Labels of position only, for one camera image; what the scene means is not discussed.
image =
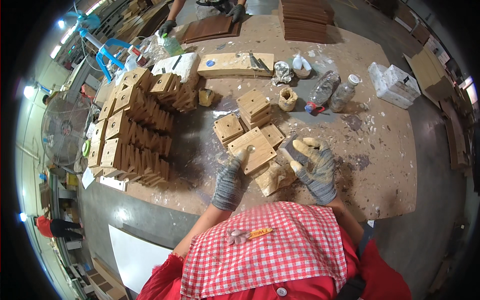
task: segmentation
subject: black pants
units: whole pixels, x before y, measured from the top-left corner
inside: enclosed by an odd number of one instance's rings
[[[83,236],[80,233],[73,232],[68,229],[80,229],[80,224],[68,222],[62,219],[53,219],[50,223],[50,231],[56,238],[71,238],[81,240]]]

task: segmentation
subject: white shirt button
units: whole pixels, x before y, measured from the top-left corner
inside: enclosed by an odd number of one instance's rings
[[[284,297],[284,296],[287,295],[287,290],[284,289],[284,288],[278,288],[278,289],[276,290],[276,293],[277,293],[279,296]]]

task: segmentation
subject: dark gray glove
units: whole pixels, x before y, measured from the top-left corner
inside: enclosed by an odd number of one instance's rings
[[[232,23],[236,23],[240,21],[240,18],[242,18],[244,14],[245,14],[245,6],[241,4],[237,4],[234,7],[232,7],[230,12],[227,14],[227,17],[233,16]]]
[[[162,37],[164,33],[169,34],[170,31],[172,31],[172,29],[176,26],[177,26],[177,23],[173,20],[165,21],[165,23],[163,23],[158,29],[158,33],[160,37]]]
[[[235,156],[231,156],[228,162],[220,168],[216,176],[215,192],[212,196],[212,204],[216,208],[235,211],[239,206],[242,195],[237,172],[246,157],[247,151],[242,150]]]
[[[291,161],[290,166],[303,182],[318,205],[327,205],[336,197],[334,180],[333,153],[326,141],[314,138],[304,138],[293,141],[293,147],[306,155],[314,167],[310,173],[298,161]]]

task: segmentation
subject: worktable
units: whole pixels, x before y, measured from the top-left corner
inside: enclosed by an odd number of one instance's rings
[[[312,64],[314,76],[291,82],[299,99],[290,113],[281,111],[277,105],[279,91],[285,85],[274,86],[268,79],[201,78],[198,87],[212,89],[218,96],[210,107],[199,106],[175,117],[169,182],[155,188],[130,183],[125,193],[200,215],[214,192],[217,168],[228,157],[213,132],[213,123],[231,112],[238,114],[235,99],[257,88],[271,101],[272,122],[283,134],[297,133],[300,137],[318,137],[329,142],[336,158],[336,188],[358,221],[414,211],[417,162],[410,117],[406,110],[376,97],[367,73],[373,61],[384,66],[390,63],[381,46],[373,41],[333,26],[328,27],[327,33],[330,44],[285,41],[277,16],[256,15],[243,22],[239,37],[187,45],[200,56],[231,52],[273,53],[275,61],[289,63],[300,52]],[[167,56],[160,53],[152,63]],[[326,110],[326,114],[314,117],[303,107],[318,75],[327,70],[337,71],[343,82],[349,74],[355,74],[360,83],[344,113]],[[281,155],[275,161],[281,165],[287,163]],[[235,214],[273,201],[314,203],[299,180],[264,197],[252,178],[241,175],[244,195]]]

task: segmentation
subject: blue fan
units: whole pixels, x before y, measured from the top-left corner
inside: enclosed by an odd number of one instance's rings
[[[119,66],[121,69],[125,68],[123,63],[121,63],[113,54],[108,51],[108,48],[112,45],[120,46],[124,48],[129,48],[131,44],[120,41],[116,38],[109,38],[105,44],[100,43],[93,35],[91,35],[88,30],[95,29],[100,27],[100,19],[95,14],[91,13],[86,15],[83,11],[78,11],[75,2],[73,2],[73,7],[75,8],[75,12],[68,12],[65,17],[67,18],[76,18],[77,23],[75,25],[75,29],[80,32],[80,36],[89,40],[95,47],[98,48],[98,52],[96,54],[96,61],[98,65],[102,69],[102,72],[108,79],[108,83],[112,80],[112,75],[107,70],[106,65],[103,63],[103,56],[106,56],[109,60],[111,60],[114,64]]]

